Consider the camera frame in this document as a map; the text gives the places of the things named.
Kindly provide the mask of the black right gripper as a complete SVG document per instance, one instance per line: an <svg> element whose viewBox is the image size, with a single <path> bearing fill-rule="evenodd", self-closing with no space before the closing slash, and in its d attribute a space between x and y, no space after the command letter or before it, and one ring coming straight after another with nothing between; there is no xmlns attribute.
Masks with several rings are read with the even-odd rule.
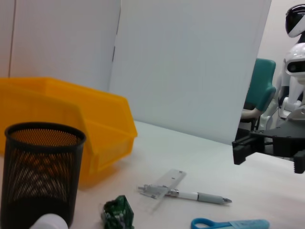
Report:
<svg viewBox="0 0 305 229"><path fill-rule="evenodd" d="M305 172L305 113L292 112L279 126L255 131L232 142L235 165L242 164L253 153L292 156L294 173Z"/></svg>

